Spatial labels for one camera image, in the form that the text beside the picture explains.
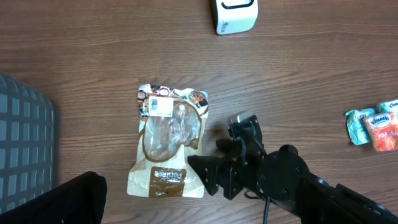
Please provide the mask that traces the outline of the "small teal packet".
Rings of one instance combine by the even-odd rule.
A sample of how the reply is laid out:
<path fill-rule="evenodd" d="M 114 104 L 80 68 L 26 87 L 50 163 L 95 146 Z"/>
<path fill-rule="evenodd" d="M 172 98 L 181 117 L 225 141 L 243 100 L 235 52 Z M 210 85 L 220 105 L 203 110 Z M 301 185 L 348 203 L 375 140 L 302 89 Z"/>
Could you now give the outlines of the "small teal packet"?
<path fill-rule="evenodd" d="M 377 109 L 381 113 L 385 112 L 398 112 L 398 100 L 390 100 L 377 104 Z"/>

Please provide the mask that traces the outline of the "teal white snack packet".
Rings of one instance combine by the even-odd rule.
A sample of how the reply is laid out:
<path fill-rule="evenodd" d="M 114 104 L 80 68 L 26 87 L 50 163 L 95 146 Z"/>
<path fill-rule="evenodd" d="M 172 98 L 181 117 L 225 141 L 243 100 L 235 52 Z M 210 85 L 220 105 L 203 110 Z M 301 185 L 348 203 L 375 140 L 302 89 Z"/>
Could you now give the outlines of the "teal white snack packet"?
<path fill-rule="evenodd" d="M 363 123 L 363 119 L 376 113 L 374 108 L 362 110 L 351 110 L 345 113 L 347 116 L 346 127 L 349 138 L 354 145 L 362 145 L 370 142 L 368 131 Z"/>

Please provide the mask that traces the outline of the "beige bread bag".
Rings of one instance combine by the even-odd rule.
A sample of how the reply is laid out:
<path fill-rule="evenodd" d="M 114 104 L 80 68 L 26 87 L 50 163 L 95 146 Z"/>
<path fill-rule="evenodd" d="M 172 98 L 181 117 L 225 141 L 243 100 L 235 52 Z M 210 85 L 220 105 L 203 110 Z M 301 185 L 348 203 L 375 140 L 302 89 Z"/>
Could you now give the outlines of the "beige bread bag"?
<path fill-rule="evenodd" d="M 128 173 L 127 194 L 137 197 L 201 198 L 204 185 L 188 164 L 202 154 L 208 94 L 143 84 L 137 91 L 139 142 Z"/>

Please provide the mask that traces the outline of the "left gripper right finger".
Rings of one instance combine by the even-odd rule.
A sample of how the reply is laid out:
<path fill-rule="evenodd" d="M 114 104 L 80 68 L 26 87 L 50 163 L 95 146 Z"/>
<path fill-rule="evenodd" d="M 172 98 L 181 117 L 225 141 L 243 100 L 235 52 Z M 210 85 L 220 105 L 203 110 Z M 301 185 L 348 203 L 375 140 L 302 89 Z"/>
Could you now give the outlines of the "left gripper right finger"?
<path fill-rule="evenodd" d="M 359 203 L 367 211 L 372 212 L 383 220 L 389 220 L 393 223 L 397 223 L 397 216 L 395 216 L 391 211 L 389 211 L 385 206 L 351 190 L 344 185 L 338 184 L 336 186 L 336 191 L 343 194 L 345 197 Z"/>

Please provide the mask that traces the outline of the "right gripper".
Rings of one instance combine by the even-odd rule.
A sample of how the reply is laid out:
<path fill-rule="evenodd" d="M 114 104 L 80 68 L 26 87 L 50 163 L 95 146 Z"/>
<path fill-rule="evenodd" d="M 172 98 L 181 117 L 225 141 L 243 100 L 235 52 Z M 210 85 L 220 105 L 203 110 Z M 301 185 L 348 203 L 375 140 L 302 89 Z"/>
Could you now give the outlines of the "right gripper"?
<path fill-rule="evenodd" d="M 215 156 L 188 156 L 188 164 L 202 181 L 206 191 L 213 196 L 218 185 L 223 195 L 232 200 L 243 189 L 259 194 L 259 167 L 264 157 L 264 145 L 250 139 L 233 141 L 219 139 L 217 148 L 225 153 L 221 158 Z"/>

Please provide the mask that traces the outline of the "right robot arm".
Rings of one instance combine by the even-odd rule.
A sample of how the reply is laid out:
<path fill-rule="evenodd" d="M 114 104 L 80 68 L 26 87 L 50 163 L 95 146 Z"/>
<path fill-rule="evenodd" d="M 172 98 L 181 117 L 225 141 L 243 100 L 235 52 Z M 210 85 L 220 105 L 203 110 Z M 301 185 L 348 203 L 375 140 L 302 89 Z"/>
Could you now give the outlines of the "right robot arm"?
<path fill-rule="evenodd" d="M 382 205 L 344 185 L 331 187 L 311 173 L 292 145 L 270 154 L 254 138 L 220 139 L 216 145 L 226 150 L 224 157 L 188 157 L 210 195 L 222 187 L 224 197 L 231 200 L 248 189 L 302 223 L 397 223 Z"/>

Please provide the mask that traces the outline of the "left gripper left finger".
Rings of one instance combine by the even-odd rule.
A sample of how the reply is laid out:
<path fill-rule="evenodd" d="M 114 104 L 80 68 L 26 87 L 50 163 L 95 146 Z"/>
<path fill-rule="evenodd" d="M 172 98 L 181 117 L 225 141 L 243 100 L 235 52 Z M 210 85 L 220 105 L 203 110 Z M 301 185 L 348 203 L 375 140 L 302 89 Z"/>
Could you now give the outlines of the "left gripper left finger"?
<path fill-rule="evenodd" d="M 85 172 L 1 215 L 7 223 L 101 223 L 107 182 L 96 172 Z"/>

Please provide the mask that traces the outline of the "orange white packet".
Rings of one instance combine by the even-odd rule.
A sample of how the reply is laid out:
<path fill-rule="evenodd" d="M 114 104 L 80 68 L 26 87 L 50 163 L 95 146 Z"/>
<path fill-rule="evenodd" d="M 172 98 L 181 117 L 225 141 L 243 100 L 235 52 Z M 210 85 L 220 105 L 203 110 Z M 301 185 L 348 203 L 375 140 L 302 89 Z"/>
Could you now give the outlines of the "orange white packet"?
<path fill-rule="evenodd" d="M 397 115 L 393 112 L 373 114 L 363 119 L 376 151 L 397 150 Z"/>

